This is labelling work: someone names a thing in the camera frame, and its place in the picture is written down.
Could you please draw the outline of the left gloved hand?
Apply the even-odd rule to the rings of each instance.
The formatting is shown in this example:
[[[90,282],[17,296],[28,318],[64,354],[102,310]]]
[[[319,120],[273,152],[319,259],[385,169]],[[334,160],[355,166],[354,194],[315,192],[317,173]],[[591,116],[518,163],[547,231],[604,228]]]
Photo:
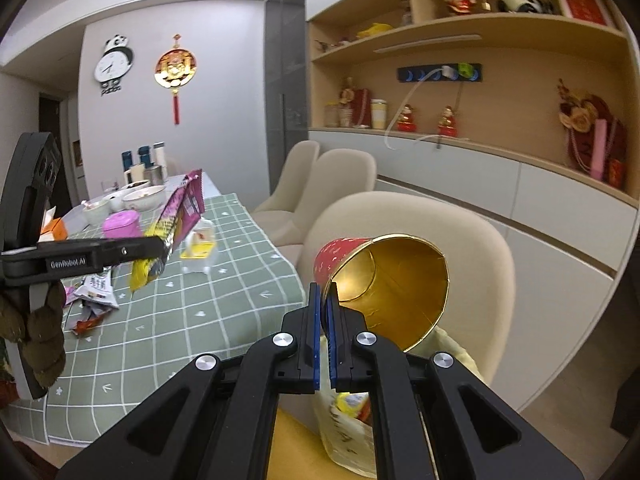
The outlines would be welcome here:
[[[50,388],[66,363],[62,314],[66,292],[60,281],[47,284],[39,308],[24,318],[18,312],[20,292],[1,283],[1,337],[23,345],[23,356],[42,388]]]

